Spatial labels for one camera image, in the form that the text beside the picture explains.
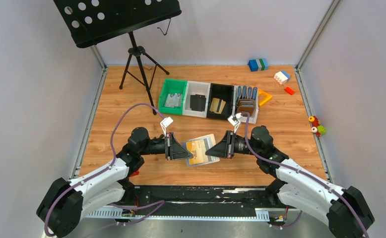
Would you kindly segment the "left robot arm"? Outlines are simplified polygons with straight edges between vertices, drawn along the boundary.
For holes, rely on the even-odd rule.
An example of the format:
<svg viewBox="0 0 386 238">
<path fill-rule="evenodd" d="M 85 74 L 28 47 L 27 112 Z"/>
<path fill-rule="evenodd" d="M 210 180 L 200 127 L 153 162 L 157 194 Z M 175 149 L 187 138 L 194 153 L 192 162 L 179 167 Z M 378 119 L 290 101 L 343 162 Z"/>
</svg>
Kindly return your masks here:
<svg viewBox="0 0 386 238">
<path fill-rule="evenodd" d="M 193 157 L 172 132 L 151 139 L 146 128 L 135 128 L 110 162 L 82 177 L 58 178 L 51 184 L 36 211 L 45 234 L 63 238 L 89 213 L 130 197 L 129 176 L 144 164 L 143 155 L 151 154 L 162 154 L 168 160 Z"/>
</svg>

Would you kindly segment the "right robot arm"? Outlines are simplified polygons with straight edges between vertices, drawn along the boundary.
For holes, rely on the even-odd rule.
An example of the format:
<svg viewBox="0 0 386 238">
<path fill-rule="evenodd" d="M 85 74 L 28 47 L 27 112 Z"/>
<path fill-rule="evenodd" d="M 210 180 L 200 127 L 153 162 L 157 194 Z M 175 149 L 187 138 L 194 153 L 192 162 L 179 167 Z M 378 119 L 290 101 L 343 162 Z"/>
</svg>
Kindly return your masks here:
<svg viewBox="0 0 386 238">
<path fill-rule="evenodd" d="M 256 126 L 251 136 L 226 131 L 225 137 L 206 154 L 232 158 L 254 155 L 257 165 L 275 180 L 268 186 L 275 199 L 295 207 L 328 226 L 336 238 L 366 238 L 375 218 L 362 194 L 354 186 L 343 188 L 310 173 L 273 145 L 265 126 Z"/>
</svg>

